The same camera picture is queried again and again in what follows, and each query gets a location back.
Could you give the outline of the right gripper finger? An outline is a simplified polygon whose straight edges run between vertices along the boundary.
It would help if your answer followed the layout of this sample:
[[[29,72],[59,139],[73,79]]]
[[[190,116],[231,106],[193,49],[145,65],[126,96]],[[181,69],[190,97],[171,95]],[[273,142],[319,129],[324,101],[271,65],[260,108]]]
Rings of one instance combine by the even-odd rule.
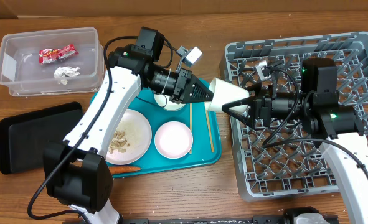
[[[245,124],[248,127],[253,126],[253,121],[252,121],[251,118],[249,118],[248,116],[244,116],[242,113],[235,112],[234,110],[231,110],[230,107],[228,107],[228,106],[223,105],[222,111],[224,113],[227,113],[229,116],[237,119],[238,121],[240,121],[241,123]]]
[[[257,95],[262,89],[262,84],[256,83],[245,88],[231,84],[230,87],[230,95],[228,100],[222,105],[222,109],[245,110],[255,101]]]

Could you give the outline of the white cup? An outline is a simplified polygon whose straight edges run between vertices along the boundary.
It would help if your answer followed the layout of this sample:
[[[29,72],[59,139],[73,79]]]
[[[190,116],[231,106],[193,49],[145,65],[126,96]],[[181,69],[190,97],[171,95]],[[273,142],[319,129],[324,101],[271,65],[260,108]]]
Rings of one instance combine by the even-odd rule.
[[[250,96],[249,92],[237,85],[233,85],[224,80],[214,78],[209,90],[214,94],[212,101],[205,102],[205,109],[216,113],[222,113],[222,106],[237,100],[242,100]]]

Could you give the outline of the pink bowl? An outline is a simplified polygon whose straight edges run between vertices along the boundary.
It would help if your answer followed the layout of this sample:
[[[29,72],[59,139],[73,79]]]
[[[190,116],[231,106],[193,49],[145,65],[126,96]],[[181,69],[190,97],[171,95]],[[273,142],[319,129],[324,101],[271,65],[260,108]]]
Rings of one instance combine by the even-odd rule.
[[[193,142],[190,129],[178,121],[164,123],[158,128],[154,137],[156,150],[168,159],[184,157],[189,153]]]

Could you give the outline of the peanut shells pile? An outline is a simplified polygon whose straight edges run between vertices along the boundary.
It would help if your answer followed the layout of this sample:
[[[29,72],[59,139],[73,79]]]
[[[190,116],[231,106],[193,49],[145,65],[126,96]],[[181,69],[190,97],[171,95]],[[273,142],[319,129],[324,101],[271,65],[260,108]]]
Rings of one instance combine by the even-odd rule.
[[[110,145],[108,147],[108,152],[110,154],[113,154],[115,151],[120,153],[125,153],[127,147],[130,146],[130,143],[125,138],[125,132],[124,131],[116,131],[113,134],[112,140],[110,142]]]

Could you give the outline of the white tissue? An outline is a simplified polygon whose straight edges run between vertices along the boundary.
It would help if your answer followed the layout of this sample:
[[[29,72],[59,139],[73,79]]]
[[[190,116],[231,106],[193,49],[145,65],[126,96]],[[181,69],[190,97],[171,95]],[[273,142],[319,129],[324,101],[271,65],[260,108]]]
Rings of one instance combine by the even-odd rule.
[[[80,74],[80,67],[59,67],[54,72],[54,78],[58,79],[58,84],[66,85],[67,77],[76,77]]]

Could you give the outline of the red snack wrapper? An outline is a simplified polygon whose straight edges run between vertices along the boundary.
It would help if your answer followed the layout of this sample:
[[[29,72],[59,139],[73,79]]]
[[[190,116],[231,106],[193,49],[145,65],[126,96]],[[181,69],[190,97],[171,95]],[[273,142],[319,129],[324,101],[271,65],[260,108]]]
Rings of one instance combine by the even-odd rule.
[[[66,58],[77,54],[78,51],[73,44],[69,44],[61,49],[44,49],[39,51],[39,63],[47,64],[63,61]]]

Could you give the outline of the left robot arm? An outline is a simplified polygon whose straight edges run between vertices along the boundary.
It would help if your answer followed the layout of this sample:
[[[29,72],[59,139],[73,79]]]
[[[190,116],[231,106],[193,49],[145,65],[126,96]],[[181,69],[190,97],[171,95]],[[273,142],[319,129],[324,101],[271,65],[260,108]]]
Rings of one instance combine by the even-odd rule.
[[[106,163],[110,141],[126,109],[143,88],[169,96],[174,103],[212,101],[213,93],[186,69],[170,71],[157,65],[167,39],[157,30],[142,27],[136,43],[104,51],[106,74],[101,88],[78,124],[61,143],[44,149],[43,189],[70,208],[85,223],[121,223],[110,202],[113,177]]]

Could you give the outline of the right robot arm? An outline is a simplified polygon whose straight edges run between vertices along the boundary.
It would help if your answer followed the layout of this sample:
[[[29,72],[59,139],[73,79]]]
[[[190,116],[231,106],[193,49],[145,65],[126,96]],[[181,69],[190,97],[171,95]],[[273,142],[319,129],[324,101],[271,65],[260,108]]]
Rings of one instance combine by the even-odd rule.
[[[222,105],[222,111],[254,128],[258,119],[266,127],[272,119],[286,123],[300,120],[324,156],[353,223],[368,223],[368,141],[362,121],[351,106],[339,103],[338,69],[330,58],[302,62],[301,83],[294,93],[264,90],[260,83],[247,87],[254,92]]]

